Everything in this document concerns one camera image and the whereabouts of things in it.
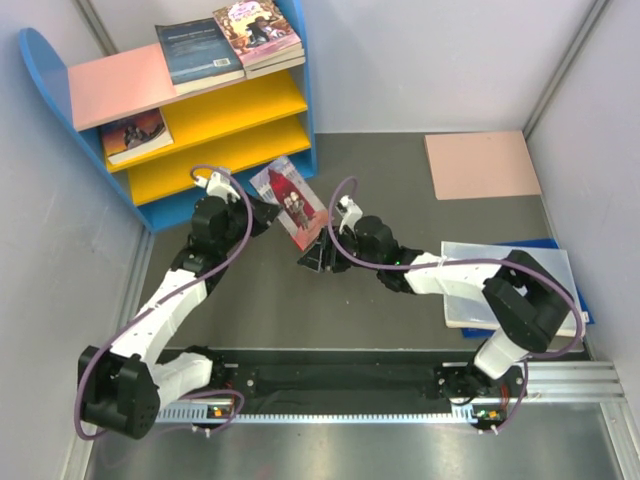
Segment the blue treehouse paperback book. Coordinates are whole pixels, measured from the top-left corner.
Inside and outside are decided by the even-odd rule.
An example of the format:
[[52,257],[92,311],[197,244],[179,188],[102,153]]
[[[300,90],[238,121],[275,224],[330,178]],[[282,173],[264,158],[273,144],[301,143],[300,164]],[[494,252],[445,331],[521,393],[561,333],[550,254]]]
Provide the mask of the blue treehouse paperback book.
[[255,64],[245,67],[247,72],[264,70],[269,68],[290,68],[305,61],[305,50],[303,47],[282,51],[269,59],[261,60]]

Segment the dark blue paperback book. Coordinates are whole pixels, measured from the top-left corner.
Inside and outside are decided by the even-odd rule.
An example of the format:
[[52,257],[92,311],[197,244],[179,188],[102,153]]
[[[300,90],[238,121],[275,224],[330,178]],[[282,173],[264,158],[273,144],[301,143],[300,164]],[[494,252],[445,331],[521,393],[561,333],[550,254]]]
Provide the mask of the dark blue paperback book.
[[178,95],[245,78],[237,54],[212,17],[156,25],[155,31]]

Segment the pink purple paperback book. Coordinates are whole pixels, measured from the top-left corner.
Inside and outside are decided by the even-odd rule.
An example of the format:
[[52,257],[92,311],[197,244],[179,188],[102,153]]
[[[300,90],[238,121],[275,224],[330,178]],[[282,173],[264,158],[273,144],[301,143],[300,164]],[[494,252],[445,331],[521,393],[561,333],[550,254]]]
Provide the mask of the pink purple paperback book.
[[237,1],[213,18],[246,68],[302,50],[298,34],[273,1]]

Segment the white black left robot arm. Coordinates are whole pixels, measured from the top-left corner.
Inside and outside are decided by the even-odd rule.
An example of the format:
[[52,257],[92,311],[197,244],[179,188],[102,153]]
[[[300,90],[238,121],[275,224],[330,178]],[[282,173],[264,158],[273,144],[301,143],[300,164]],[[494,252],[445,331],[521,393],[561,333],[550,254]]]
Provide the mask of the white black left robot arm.
[[78,360],[74,423],[132,439],[143,438],[158,414],[194,390],[216,396],[227,374],[205,348],[190,347],[158,359],[189,314],[203,303],[247,241],[280,214],[276,204],[251,195],[205,196],[194,206],[190,232],[160,286],[139,313],[103,347],[87,347]]

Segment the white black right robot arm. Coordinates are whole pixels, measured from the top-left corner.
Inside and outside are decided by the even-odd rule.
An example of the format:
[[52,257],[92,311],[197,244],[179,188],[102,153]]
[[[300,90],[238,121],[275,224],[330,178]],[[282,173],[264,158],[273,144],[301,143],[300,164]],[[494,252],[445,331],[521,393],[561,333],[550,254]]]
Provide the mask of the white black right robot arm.
[[393,292],[488,307],[498,329],[465,367],[440,380],[442,395],[460,405],[501,388],[516,363],[546,354],[575,306],[570,292],[526,251],[500,259],[446,259],[401,245],[377,216],[323,227],[298,263],[316,272],[367,268]]

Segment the red pink picture book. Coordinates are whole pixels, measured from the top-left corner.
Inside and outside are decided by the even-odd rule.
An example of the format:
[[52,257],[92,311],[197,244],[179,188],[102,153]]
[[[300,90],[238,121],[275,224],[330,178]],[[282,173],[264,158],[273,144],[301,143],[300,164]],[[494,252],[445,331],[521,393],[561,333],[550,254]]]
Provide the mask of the red pink picture book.
[[250,184],[262,200],[281,207],[278,220],[302,251],[328,224],[327,208],[287,156],[269,163]]

